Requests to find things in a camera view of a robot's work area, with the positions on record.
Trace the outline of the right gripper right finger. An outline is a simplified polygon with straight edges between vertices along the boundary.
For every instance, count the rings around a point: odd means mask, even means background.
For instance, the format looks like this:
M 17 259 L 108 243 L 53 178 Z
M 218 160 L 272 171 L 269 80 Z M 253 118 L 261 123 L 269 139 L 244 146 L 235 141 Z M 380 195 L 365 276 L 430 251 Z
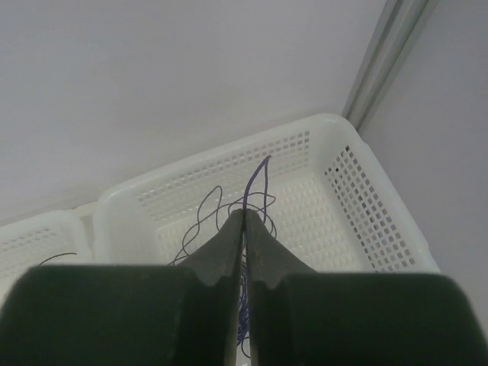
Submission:
M 467 296 L 439 274 L 317 272 L 247 210 L 253 365 L 480 365 Z

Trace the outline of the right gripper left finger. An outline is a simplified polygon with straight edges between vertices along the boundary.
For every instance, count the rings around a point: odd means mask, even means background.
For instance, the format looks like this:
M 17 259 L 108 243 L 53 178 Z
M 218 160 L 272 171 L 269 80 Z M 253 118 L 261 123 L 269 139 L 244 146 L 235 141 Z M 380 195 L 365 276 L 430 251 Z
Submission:
M 242 211 L 179 265 L 42 265 L 1 308 L 3 365 L 233 365 Z

